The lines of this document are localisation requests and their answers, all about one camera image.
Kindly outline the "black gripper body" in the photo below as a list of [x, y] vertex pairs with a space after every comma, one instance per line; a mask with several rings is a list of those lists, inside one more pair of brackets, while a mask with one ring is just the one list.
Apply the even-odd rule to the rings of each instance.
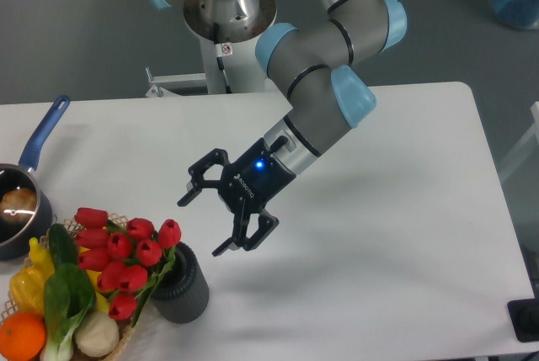
[[296, 178], [274, 156], [287, 142], [287, 137], [278, 137], [267, 147], [260, 138], [235, 162], [223, 167], [218, 195], [233, 214], [260, 213]]

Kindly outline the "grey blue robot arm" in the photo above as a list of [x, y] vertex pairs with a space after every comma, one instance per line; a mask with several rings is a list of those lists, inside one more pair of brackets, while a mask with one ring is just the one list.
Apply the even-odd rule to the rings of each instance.
[[275, 0], [152, 0], [181, 8], [198, 38], [210, 94], [261, 92], [272, 82], [291, 110], [236, 161], [215, 149], [189, 168], [186, 206], [213, 188], [234, 216], [217, 249], [254, 250], [278, 225], [266, 204], [375, 107], [352, 66], [397, 44], [398, 0], [321, 0], [328, 20], [301, 32], [276, 21]]

